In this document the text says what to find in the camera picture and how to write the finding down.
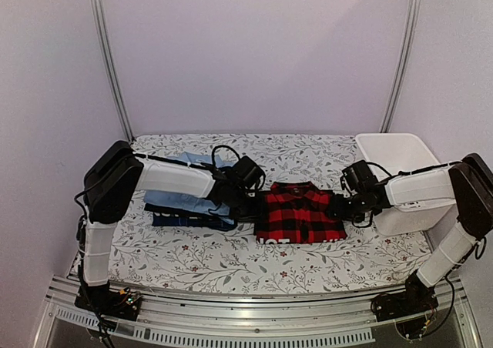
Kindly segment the red black plaid shirt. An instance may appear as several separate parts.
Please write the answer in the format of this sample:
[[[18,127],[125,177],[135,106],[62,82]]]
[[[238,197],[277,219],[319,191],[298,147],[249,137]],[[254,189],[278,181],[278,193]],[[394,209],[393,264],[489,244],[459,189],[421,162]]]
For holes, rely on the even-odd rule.
[[[260,201],[254,225],[259,244],[313,244],[344,240],[344,223],[329,216],[331,190],[312,182],[274,182]]]

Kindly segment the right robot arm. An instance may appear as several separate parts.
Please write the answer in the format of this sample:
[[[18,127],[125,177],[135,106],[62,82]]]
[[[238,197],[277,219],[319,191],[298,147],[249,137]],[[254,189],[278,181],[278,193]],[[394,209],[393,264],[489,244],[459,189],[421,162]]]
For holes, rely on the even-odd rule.
[[[492,230],[492,172],[477,153],[383,179],[377,178],[372,165],[360,160],[343,170],[341,185],[349,194],[330,198],[329,217],[353,223],[377,217],[380,225],[410,233],[430,229],[452,206],[458,211],[438,248],[408,277],[407,283],[415,285],[398,298],[401,311],[414,314],[428,301],[426,289],[460,266]]]

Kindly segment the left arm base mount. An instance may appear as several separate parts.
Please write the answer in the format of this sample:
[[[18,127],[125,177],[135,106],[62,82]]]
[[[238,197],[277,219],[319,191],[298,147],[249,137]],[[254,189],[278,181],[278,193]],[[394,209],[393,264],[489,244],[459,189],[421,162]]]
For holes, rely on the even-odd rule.
[[[141,304],[140,292],[128,287],[111,290],[109,283],[104,286],[81,285],[75,298],[75,306],[82,310],[129,321],[137,321]]]

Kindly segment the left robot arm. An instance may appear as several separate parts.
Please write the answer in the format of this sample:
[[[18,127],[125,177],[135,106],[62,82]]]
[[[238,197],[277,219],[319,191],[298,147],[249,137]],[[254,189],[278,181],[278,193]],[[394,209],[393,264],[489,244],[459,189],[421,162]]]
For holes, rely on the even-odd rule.
[[[219,167],[215,161],[180,162],[137,153],[126,141],[113,143],[85,174],[84,189],[78,195],[86,218],[81,231],[86,302],[99,313],[109,312],[115,304],[114,295],[103,286],[109,281],[113,233],[134,192],[173,192],[208,199],[228,206],[235,217],[242,218],[252,208],[252,195],[264,180],[264,171],[248,156],[239,157],[232,166]]]

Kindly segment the light blue shirt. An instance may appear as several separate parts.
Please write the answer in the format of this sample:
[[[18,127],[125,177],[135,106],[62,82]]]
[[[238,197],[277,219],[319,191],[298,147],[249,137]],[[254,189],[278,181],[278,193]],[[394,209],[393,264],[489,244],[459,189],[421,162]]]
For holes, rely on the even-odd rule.
[[[191,152],[183,152],[179,156],[170,157],[170,159],[186,162],[190,164],[202,163],[212,164],[211,156],[195,154]],[[149,205],[166,207],[171,209],[183,209],[189,212],[195,212],[204,215],[213,215],[225,218],[225,222],[233,223],[230,218],[230,208],[221,204],[215,205],[207,199],[197,198],[195,196],[162,191],[146,191],[144,202]]]

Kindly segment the dark navy shirt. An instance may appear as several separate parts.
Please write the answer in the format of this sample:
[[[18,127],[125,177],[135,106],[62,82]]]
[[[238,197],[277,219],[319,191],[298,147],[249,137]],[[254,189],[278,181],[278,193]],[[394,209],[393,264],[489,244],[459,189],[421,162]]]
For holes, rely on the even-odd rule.
[[[156,227],[209,228],[223,232],[237,227],[237,222],[228,218],[190,212],[184,209],[145,204],[144,210],[153,214],[152,225]]]

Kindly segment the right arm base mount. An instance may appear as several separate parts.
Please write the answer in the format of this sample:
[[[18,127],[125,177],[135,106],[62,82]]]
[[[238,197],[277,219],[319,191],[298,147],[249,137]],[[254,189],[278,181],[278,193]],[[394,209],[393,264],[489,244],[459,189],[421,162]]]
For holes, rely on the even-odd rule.
[[[378,322],[432,311],[437,307],[434,288],[411,287],[399,293],[381,293],[371,300],[371,312]]]

